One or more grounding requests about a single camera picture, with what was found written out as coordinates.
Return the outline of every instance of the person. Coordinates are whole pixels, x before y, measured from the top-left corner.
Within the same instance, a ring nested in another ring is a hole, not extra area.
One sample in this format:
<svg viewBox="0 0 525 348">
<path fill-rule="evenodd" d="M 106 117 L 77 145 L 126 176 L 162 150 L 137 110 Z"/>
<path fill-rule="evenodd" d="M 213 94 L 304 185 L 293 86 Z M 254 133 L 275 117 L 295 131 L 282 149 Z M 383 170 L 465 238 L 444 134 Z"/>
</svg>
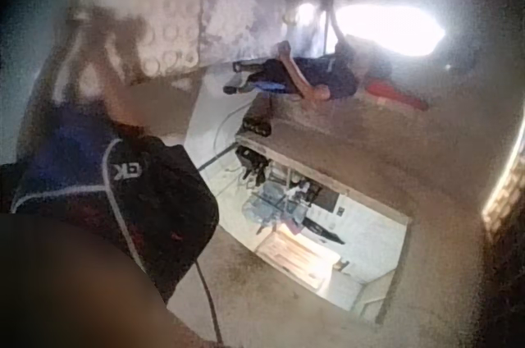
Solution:
<svg viewBox="0 0 525 348">
<path fill-rule="evenodd" d="M 95 70 L 102 101 L 56 108 L 48 139 L 2 167 L 2 211 L 102 237 L 142 268 L 166 303 L 210 241 L 217 201 L 184 148 L 167 147 L 144 127 L 110 63 L 105 21 L 93 16 L 78 32 L 77 59 Z"/>
<path fill-rule="evenodd" d="M 330 10 L 332 22 L 335 15 Z M 319 58 L 292 57 L 288 41 L 278 44 L 278 58 L 263 64 L 234 62 L 235 72 L 252 74 L 242 87 L 225 86 L 225 94 L 243 94 L 260 89 L 274 94 L 299 94 L 309 101 L 348 98 L 355 94 L 358 81 L 350 66 L 354 50 L 346 41 L 339 27 L 335 27 L 338 39 L 335 52 Z"/>
</svg>

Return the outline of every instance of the black cable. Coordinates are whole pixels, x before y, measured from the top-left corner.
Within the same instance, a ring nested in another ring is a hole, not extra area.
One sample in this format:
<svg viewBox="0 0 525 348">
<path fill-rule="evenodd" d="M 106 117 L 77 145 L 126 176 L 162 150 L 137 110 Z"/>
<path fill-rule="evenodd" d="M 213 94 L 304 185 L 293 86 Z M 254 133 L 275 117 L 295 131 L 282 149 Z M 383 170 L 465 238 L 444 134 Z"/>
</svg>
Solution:
<svg viewBox="0 0 525 348">
<path fill-rule="evenodd" d="M 203 271 L 200 269 L 199 262 L 195 261 L 195 266 L 197 267 L 197 272 L 199 273 L 200 280 L 203 282 L 204 292 L 208 298 L 208 304 L 210 305 L 210 313 L 212 313 L 213 328 L 215 329 L 215 336 L 217 337 L 217 343 L 224 345 L 222 340 L 221 329 L 219 328 L 219 321 L 217 319 L 217 311 L 215 310 L 215 304 L 213 303 L 212 293 L 208 288 L 208 284 L 204 279 Z"/>
</svg>

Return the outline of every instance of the light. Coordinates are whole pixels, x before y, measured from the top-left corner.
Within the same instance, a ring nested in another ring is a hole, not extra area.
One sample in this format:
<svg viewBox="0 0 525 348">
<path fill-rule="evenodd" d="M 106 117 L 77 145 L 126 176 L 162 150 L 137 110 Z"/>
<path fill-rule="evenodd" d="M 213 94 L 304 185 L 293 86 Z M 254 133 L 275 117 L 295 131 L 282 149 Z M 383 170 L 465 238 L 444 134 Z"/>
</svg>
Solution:
<svg viewBox="0 0 525 348">
<path fill-rule="evenodd" d="M 485 207 L 483 208 L 483 211 L 482 211 L 482 214 L 484 217 L 488 217 L 488 213 L 492 210 L 492 207 L 494 206 L 498 196 L 500 195 L 501 190 L 503 189 L 503 187 L 507 183 L 507 180 L 509 179 L 510 173 L 512 171 L 512 167 L 518 157 L 519 150 L 521 149 L 524 134 L 525 134 L 525 117 L 522 118 L 522 124 L 519 127 L 518 134 L 516 135 L 516 141 L 514 143 L 514 146 L 512 150 L 510 151 L 509 159 L 507 160 L 507 163 L 505 164 L 505 167 L 503 171 L 501 172 L 500 178 L 498 179 L 494 189 L 492 190 L 491 195 L 489 196 L 489 199 L 485 203 Z"/>
<path fill-rule="evenodd" d="M 299 25 L 310 25 L 315 18 L 315 6 L 312 3 L 303 3 L 297 8 L 296 22 Z"/>
<path fill-rule="evenodd" d="M 432 17 L 414 7 L 350 5 L 337 12 L 337 23 L 344 34 L 410 57 L 432 53 L 445 36 Z"/>
</svg>

